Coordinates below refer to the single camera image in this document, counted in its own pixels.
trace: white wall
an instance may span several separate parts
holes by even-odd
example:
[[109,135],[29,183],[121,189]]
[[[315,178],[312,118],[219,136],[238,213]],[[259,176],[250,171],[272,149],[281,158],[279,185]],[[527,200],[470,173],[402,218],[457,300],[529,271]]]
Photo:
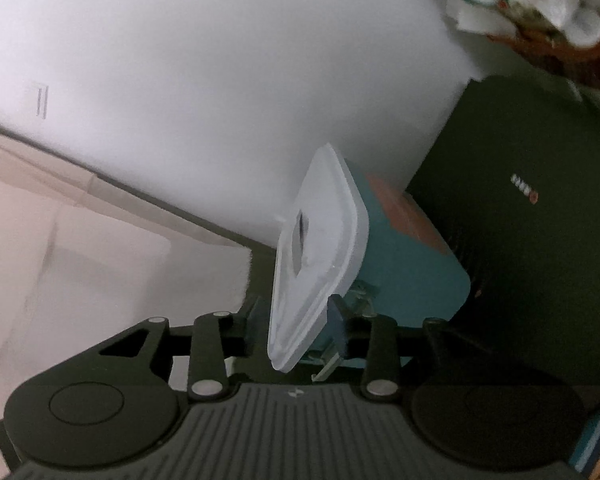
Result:
[[[257,240],[334,142],[405,185],[462,86],[517,60],[443,0],[0,0],[0,123]],[[23,106],[50,86],[48,117]]]

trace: ribbed black surface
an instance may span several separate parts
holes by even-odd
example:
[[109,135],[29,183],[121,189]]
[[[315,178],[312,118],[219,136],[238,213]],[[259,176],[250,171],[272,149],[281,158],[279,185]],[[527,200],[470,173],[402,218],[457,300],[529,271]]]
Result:
[[582,480],[562,463],[514,474],[468,468],[423,443],[397,406],[366,402],[341,384],[244,384],[225,402],[194,406],[168,443],[135,463],[97,472],[29,463],[10,478]]

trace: teal container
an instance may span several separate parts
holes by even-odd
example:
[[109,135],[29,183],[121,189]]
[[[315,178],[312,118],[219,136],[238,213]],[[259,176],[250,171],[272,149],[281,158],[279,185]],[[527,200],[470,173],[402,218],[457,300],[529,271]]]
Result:
[[[440,245],[432,248],[396,230],[372,189],[370,178],[349,161],[347,167],[369,218],[365,256],[357,278],[344,296],[347,306],[357,314],[375,312],[393,317],[399,326],[420,327],[427,317],[453,317],[466,301],[471,282],[442,236],[435,231]],[[330,343],[331,334],[325,327],[301,362],[325,364],[324,353],[328,353]],[[408,361],[409,358],[403,358],[402,364]],[[364,360],[343,360],[338,364],[362,368]]]

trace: white plastic lid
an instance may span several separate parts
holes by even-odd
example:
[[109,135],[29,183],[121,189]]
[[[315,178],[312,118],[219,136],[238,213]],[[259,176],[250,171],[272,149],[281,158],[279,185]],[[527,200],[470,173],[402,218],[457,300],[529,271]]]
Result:
[[365,256],[369,218],[342,156],[315,153],[286,218],[276,258],[268,353],[290,371],[327,322],[327,299],[344,295]]

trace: white cloth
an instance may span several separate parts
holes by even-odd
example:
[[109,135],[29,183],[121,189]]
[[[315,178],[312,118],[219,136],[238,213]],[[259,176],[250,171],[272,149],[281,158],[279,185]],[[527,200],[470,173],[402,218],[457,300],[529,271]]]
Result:
[[0,418],[22,381],[147,317],[176,326],[237,310],[250,259],[247,248],[0,136]]

